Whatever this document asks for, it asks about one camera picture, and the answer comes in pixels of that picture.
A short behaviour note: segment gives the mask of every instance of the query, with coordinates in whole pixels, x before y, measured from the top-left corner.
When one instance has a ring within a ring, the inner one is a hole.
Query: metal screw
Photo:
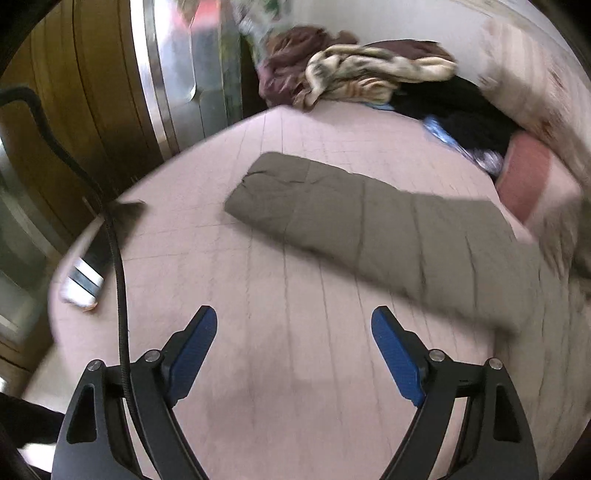
[[[158,358],[160,358],[160,352],[157,350],[149,350],[144,355],[144,360],[146,360],[147,362],[155,362],[156,360],[158,360]]]
[[[95,370],[98,370],[102,364],[103,362],[101,362],[100,360],[93,360],[88,364],[86,368],[93,372]]]
[[[431,350],[429,352],[429,358],[434,362],[443,362],[445,360],[445,353],[441,350]]]
[[[501,368],[503,368],[503,362],[501,362],[498,358],[491,358],[488,361],[488,364],[491,366],[491,368],[493,368],[494,370],[500,370]]]

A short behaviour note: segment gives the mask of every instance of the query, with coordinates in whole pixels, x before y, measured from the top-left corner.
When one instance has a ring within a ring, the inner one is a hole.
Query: white wall
[[[438,41],[455,56],[458,74],[476,82],[480,39],[490,16],[507,18],[553,51],[567,49],[554,25],[528,0],[293,0],[296,24],[350,30],[361,43],[398,38]]]

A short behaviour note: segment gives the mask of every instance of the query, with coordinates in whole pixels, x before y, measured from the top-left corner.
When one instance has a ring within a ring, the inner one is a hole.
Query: folded gray garment
[[[528,416],[542,478],[582,432],[589,399],[583,296],[489,201],[402,192],[305,158],[265,153],[226,211],[432,310],[497,328],[495,355]]]

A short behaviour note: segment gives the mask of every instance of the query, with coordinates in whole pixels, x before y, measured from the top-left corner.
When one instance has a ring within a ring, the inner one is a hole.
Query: blue gripper pad
[[[425,392],[421,387],[418,367],[379,309],[375,309],[371,317],[371,330],[398,391],[419,408],[425,399]]]
[[[217,315],[210,307],[170,367],[170,383],[166,397],[171,405],[189,394],[216,332]]]

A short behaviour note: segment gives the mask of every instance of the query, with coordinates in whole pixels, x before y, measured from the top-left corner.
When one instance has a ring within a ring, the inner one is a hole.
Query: mattress
[[[300,155],[412,192],[488,198],[519,238],[489,177],[423,126],[362,105],[320,102],[312,113],[275,108],[169,161],[128,191],[147,211],[124,248],[132,360],[160,348],[199,306],[218,331],[189,396],[174,412],[209,478],[378,479],[415,412],[371,335],[388,306],[428,348],[484,363],[492,332],[425,312],[330,261],[266,238],[223,211],[223,201],[265,151]],[[68,374],[101,358],[118,364],[114,280],[98,308],[60,300],[60,284],[91,225],[56,272],[50,319]],[[432,478],[446,472],[463,405],[456,401]],[[144,473],[155,472],[146,455]]]

